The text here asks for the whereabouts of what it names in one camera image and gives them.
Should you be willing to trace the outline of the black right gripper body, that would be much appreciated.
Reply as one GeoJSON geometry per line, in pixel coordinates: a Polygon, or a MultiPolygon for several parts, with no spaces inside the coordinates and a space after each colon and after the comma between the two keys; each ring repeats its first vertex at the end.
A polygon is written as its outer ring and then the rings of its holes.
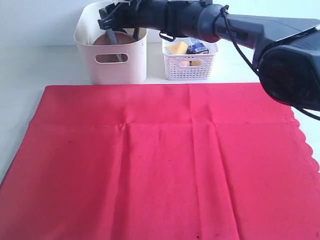
{"type": "Polygon", "coordinates": [[[215,33],[218,5],[211,0],[143,0],[117,10],[117,26],[158,30],[172,38],[194,38],[208,43],[220,40],[215,33]]]}

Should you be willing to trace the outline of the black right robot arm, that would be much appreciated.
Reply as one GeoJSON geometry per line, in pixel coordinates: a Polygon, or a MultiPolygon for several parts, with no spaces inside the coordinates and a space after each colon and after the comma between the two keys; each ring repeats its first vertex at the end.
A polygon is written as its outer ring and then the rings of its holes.
{"type": "Polygon", "coordinates": [[[167,41],[221,39],[254,51],[249,67],[275,101],[308,115],[320,109],[318,19],[237,15],[210,0],[123,0],[99,10],[102,30],[146,28],[167,41]]]}

